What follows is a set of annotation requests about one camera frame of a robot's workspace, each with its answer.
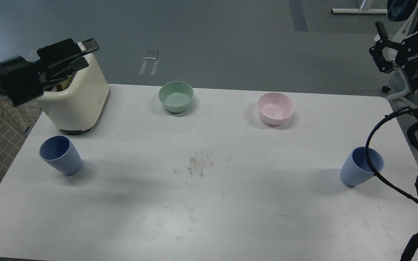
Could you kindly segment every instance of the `blue cup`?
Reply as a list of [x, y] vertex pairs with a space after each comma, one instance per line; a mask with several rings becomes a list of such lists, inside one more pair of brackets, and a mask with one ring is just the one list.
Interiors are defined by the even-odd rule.
[[[373, 149], [369, 148], [370, 161], [373, 166], [380, 172], [383, 170], [385, 163], [381, 155]], [[340, 172], [341, 181], [350, 186], [354, 187], [363, 182], [366, 182], [373, 177], [373, 172], [370, 166], [367, 164], [365, 158], [365, 147], [357, 147], [351, 152], [346, 159]]]
[[54, 136], [43, 142], [40, 157], [56, 170], [73, 175], [82, 168], [82, 159], [68, 137]]

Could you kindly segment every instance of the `pink bowl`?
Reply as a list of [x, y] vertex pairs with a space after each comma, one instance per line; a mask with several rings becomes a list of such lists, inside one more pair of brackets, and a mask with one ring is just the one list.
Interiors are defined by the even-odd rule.
[[262, 95], [257, 101], [259, 117], [270, 125], [281, 125], [295, 111], [295, 104], [284, 94], [270, 92]]

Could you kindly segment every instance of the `table top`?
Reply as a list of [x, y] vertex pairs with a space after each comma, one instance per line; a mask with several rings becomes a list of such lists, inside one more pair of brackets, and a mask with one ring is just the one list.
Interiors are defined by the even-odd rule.
[[[339, 178], [392, 110], [379, 97], [284, 93], [296, 111], [259, 119], [264, 91], [195, 89], [180, 114], [157, 86], [111, 84], [98, 124], [70, 137], [66, 177], [38, 149], [42, 114], [0, 185], [0, 256], [36, 260], [398, 260], [418, 206], [377, 178]], [[416, 195], [418, 167], [396, 120], [371, 144], [383, 176]], [[418, 260], [418, 251], [414, 260]]]

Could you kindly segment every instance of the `chair wheel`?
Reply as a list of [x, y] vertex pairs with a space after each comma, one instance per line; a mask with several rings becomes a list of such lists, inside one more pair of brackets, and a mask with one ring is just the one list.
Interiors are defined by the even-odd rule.
[[388, 87], [388, 85], [385, 85], [385, 86], [382, 87], [382, 91], [383, 92], [389, 92], [389, 91], [391, 91], [391, 88]]

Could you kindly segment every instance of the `gray floor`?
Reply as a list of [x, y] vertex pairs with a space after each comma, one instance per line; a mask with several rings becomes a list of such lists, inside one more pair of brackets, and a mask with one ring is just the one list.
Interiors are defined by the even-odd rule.
[[[331, 13], [355, 7], [354, 0], [0, 0], [0, 60], [33, 61], [43, 46], [95, 38], [109, 83], [386, 96], [389, 76], [368, 49], [376, 20], [390, 37], [402, 23]], [[154, 61], [139, 74], [146, 50], [159, 51], [154, 75]], [[412, 122], [400, 120], [403, 129]]]

